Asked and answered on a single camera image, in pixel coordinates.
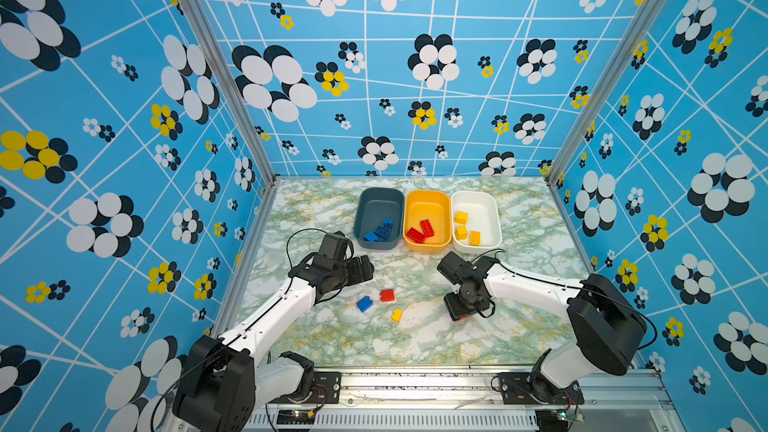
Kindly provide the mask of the light blue lego brick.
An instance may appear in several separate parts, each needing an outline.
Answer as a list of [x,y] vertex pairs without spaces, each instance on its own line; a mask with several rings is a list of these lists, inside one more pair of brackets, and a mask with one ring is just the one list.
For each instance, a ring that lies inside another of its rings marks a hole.
[[374,301],[369,296],[364,296],[356,302],[356,307],[361,313],[368,311],[374,304]]

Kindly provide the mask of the orange yellow lego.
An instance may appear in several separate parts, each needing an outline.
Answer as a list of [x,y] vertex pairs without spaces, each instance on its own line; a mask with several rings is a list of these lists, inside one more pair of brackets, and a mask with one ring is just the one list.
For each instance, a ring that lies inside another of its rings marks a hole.
[[482,245],[482,236],[479,231],[470,232],[469,244],[473,247],[479,247]]

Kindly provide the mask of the small red lego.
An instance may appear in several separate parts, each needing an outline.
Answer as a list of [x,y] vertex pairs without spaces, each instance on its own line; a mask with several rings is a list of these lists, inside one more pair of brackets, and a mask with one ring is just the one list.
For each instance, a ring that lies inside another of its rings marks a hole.
[[392,289],[382,290],[380,292],[380,301],[383,303],[394,302],[396,300],[395,292]]

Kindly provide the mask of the dark blue lego brick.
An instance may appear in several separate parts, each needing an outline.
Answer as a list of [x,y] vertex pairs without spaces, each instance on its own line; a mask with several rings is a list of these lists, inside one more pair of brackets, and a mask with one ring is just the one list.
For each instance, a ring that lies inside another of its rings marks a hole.
[[376,234],[377,237],[381,239],[387,239],[390,236],[391,229],[384,226],[378,226],[375,229],[374,233]]

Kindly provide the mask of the white plastic bin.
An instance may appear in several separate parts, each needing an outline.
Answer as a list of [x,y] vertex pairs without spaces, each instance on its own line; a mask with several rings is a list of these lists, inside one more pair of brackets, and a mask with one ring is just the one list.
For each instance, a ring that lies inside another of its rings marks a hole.
[[[481,253],[499,248],[503,242],[501,222],[496,200],[488,193],[479,191],[459,191],[451,196],[453,214],[452,239],[454,247],[463,253]],[[469,214],[468,223],[460,225],[454,222],[457,211]],[[455,237],[455,229],[465,226],[468,237],[459,241]],[[471,231],[479,231],[482,236],[482,245],[473,247],[469,244]]]

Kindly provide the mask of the dark teal plastic bin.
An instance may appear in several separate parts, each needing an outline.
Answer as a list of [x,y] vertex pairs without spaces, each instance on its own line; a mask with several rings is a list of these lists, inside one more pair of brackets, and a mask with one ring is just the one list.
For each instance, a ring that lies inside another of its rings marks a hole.
[[[359,197],[356,216],[353,225],[353,235],[359,245],[369,250],[394,249],[401,238],[404,225],[404,194],[394,188],[370,187],[362,191]],[[391,218],[394,221],[390,236],[379,238],[378,242],[368,242],[364,235],[374,232],[378,226],[383,226],[383,220]]]

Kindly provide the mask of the yellow plastic bin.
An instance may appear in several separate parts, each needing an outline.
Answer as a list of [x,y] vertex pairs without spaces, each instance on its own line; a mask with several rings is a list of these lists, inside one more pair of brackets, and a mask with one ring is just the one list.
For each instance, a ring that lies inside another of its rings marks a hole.
[[[430,222],[434,234],[417,242],[410,231],[414,229],[425,235],[421,224],[425,220]],[[452,227],[451,200],[447,194],[436,190],[413,190],[406,195],[403,237],[412,251],[442,252],[452,241]]]

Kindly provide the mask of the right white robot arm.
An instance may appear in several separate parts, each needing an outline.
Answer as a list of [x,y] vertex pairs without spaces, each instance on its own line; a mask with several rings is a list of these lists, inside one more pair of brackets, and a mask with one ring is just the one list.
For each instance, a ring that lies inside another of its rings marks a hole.
[[489,318],[499,300],[510,299],[570,324],[574,339],[545,351],[526,379],[525,391],[542,404],[595,372],[626,374],[648,331],[645,316],[599,274],[558,281],[496,258],[467,261],[453,252],[439,262],[437,271],[456,287],[443,298],[454,321],[474,314]]

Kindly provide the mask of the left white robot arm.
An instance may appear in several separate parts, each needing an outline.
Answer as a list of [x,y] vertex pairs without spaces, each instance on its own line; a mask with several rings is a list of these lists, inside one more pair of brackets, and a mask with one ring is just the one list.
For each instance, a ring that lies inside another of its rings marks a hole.
[[191,347],[176,385],[172,413],[201,431],[240,431],[258,408],[279,398],[302,400],[314,388],[314,362],[283,352],[262,360],[287,328],[323,296],[370,281],[368,256],[307,257],[256,312],[217,338],[203,336]]

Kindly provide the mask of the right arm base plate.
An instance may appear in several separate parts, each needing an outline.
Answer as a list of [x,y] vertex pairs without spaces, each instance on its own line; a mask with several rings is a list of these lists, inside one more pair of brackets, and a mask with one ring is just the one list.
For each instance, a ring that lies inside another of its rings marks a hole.
[[580,385],[573,382],[565,389],[545,379],[532,378],[528,372],[502,372],[491,379],[491,388],[502,396],[505,405],[576,406],[584,404]]

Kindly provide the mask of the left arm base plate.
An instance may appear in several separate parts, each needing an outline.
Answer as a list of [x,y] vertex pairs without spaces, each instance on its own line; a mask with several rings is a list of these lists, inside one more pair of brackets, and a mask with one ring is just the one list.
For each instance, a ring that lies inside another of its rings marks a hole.
[[337,404],[342,385],[342,374],[337,371],[315,371],[312,380],[301,385],[297,392],[283,395],[270,402],[277,404]]

